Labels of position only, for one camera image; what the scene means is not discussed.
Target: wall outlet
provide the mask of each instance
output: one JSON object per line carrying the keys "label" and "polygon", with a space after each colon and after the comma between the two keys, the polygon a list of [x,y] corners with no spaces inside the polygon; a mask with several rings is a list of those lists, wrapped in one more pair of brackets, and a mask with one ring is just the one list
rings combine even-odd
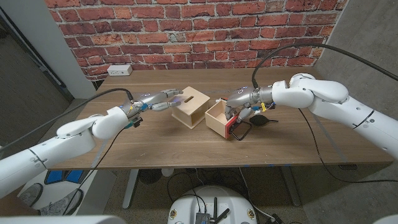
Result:
{"label": "wall outlet", "polygon": [[130,75],[131,72],[131,65],[111,65],[108,68],[108,74],[110,76]]}

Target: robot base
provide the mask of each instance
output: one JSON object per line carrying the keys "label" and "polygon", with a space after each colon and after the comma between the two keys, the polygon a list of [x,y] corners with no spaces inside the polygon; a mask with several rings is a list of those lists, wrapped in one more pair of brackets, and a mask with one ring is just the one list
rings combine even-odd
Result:
{"label": "robot base", "polygon": [[[237,192],[218,185],[205,185],[195,188],[195,192],[206,203],[206,213],[214,218],[214,202],[217,198],[217,212],[220,216],[227,208],[229,212],[226,218],[222,218],[218,223],[242,223],[255,224],[257,223],[254,209],[250,202]],[[193,190],[185,194],[194,194]],[[205,206],[199,199],[200,210],[205,212]],[[199,211],[198,202],[195,196],[180,197],[177,199],[169,212],[168,224],[176,223],[196,223],[197,213]]]}

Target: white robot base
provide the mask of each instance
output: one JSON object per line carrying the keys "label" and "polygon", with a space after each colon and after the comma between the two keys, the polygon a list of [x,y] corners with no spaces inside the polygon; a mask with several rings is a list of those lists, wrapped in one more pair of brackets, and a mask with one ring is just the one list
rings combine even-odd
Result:
{"label": "white robot base", "polygon": [[169,212],[167,219],[168,224],[187,224],[187,223],[239,223],[239,224],[256,224],[256,214],[250,202],[239,193],[218,185],[204,185],[194,189],[206,203],[205,205],[197,198],[192,196],[193,190],[188,191],[177,199]]}

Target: wooden box with slot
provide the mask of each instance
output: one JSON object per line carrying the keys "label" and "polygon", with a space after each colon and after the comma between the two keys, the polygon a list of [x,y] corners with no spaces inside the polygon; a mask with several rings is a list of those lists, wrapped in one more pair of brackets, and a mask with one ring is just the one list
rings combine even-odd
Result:
{"label": "wooden box with slot", "polygon": [[205,119],[205,111],[209,108],[210,97],[190,86],[182,91],[183,94],[171,99],[174,102],[181,102],[180,106],[172,107],[172,116],[188,128],[193,129],[200,121]]}

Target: blue patch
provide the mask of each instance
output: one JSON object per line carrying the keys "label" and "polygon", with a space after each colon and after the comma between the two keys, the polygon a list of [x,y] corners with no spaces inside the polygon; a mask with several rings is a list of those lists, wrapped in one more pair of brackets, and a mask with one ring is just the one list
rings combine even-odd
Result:
{"label": "blue patch", "polygon": [[62,171],[55,170],[55,171],[50,171],[49,175],[47,176],[46,182],[48,184],[51,184],[52,182],[58,182],[61,180],[62,180]]}
{"label": "blue patch", "polygon": [[148,104],[144,103],[144,105],[141,106],[141,110],[145,110],[146,108],[148,108]]}
{"label": "blue patch", "polygon": [[83,173],[82,170],[72,170],[72,171],[70,171],[69,175],[67,176],[67,181],[70,181],[70,182],[78,184],[82,173]]}

